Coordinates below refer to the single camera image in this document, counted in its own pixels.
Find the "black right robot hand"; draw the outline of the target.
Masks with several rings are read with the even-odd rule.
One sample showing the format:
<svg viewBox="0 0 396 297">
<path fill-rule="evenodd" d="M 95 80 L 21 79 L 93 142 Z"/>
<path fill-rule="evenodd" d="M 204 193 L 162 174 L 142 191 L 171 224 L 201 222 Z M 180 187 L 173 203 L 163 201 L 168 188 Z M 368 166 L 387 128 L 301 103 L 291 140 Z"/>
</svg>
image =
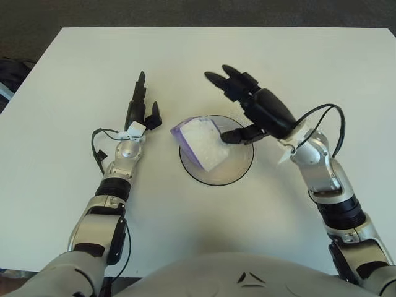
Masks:
<svg viewBox="0 0 396 297">
<path fill-rule="evenodd" d="M 252 124 L 222 132 L 221 140 L 226 144 L 252 144 L 264 137 L 284 139 L 291 134 L 296 119 L 289 109 L 266 88 L 260 88 L 258 81 L 247 72 L 223 65 L 227 78 L 205 72 L 205 77 L 223 91 L 232 102 L 238 102 Z"/>
</svg>

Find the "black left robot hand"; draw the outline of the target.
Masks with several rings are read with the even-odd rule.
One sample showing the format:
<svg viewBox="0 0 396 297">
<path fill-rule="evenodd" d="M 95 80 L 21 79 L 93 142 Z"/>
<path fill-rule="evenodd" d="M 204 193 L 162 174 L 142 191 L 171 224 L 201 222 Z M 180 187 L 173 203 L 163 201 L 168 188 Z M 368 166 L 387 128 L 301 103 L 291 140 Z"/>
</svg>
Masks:
<svg viewBox="0 0 396 297">
<path fill-rule="evenodd" d="M 144 125 L 146 129 L 151 131 L 162 125 L 163 121 L 160 115 L 160 109 L 157 101 L 155 101 L 152 105 L 152 114 L 149 116 L 145 115 L 146 105 L 144 100 L 146 90 L 145 72 L 141 71 L 139 74 L 139 78 L 135 83 L 132 99 L 128 105 L 126 120 L 124 123 L 125 131 L 134 121 Z"/>
</svg>

